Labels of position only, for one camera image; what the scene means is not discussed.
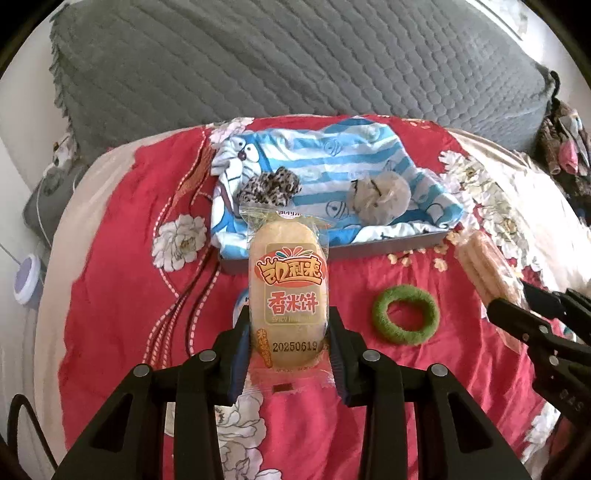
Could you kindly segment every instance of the brand logo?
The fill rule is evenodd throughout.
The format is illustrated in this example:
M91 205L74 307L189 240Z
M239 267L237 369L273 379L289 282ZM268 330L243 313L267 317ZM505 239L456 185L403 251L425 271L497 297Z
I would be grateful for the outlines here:
M326 277L326 262L304 247L283 247L260 258L256 262L256 274L268 285L321 285Z
M298 218L299 216L301 216L299 213L292 212L290 210L277 210L277 215L287 220L291 220L292 218Z

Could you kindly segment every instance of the gray quilted headboard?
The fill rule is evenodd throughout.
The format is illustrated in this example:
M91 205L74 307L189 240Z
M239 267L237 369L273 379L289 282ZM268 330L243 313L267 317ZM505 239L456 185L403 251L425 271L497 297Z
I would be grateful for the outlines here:
M51 31L81 155L235 116L380 113L531 151L554 82L464 0L85 0Z

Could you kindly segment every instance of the plastic wrapper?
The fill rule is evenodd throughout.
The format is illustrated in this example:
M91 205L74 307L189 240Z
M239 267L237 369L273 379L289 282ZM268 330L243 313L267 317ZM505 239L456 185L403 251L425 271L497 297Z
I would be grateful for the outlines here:
M523 285L505 257L487 234L465 231L456 247L456 258L475 286L485 307L498 298L529 310ZM506 346L520 353L522 344L506 331L497 328Z
M352 181L347 207L364 225L389 225L406 212L410 197L407 181L393 171L385 171Z
M276 392L331 382L327 223L268 205L242 204L240 213L249 226L252 386Z

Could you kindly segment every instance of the green fuzzy ring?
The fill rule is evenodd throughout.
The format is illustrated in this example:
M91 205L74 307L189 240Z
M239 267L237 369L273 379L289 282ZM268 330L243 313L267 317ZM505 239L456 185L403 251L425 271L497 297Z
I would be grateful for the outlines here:
M424 324L420 330L403 330L390 321L388 306L395 301L416 304L423 312ZM426 342L439 327L439 308L435 299L426 291L412 285L399 285L383 291L375 300L373 308L374 325L382 336L392 343L418 345Z

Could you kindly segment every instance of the white fabric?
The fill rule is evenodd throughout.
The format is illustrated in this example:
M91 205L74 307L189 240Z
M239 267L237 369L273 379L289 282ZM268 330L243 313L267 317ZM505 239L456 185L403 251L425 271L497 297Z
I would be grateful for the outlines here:
M485 166L521 214L529 229L529 246L537 250L545 286L585 292L591 278L589 229L581 225L552 179L527 156L521 158L467 132L451 129L450 133Z

